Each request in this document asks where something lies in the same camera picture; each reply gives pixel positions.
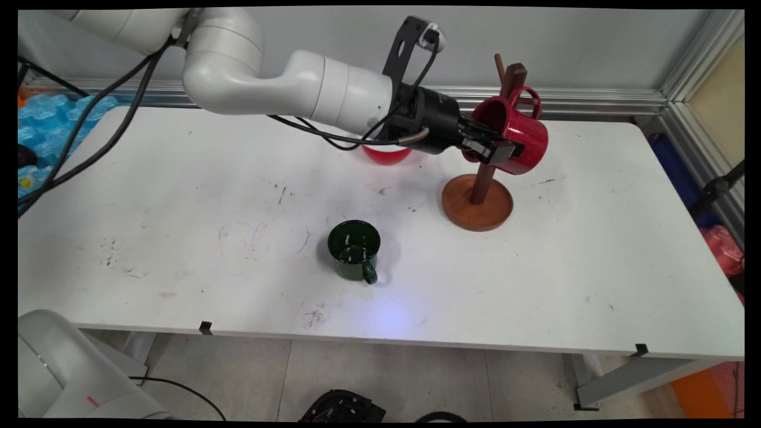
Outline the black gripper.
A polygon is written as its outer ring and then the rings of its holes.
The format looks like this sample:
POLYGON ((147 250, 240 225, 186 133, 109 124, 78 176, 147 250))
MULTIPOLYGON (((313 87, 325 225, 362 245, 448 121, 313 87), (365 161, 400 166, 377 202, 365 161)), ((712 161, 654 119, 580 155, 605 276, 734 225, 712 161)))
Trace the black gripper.
POLYGON ((453 97, 431 89, 417 89, 415 99, 414 133, 427 129, 427 136, 415 141, 413 149, 439 155, 457 147, 465 160, 495 167, 517 167, 524 154, 524 143, 511 139, 495 139, 495 132, 479 124, 469 115, 460 115, 453 97))

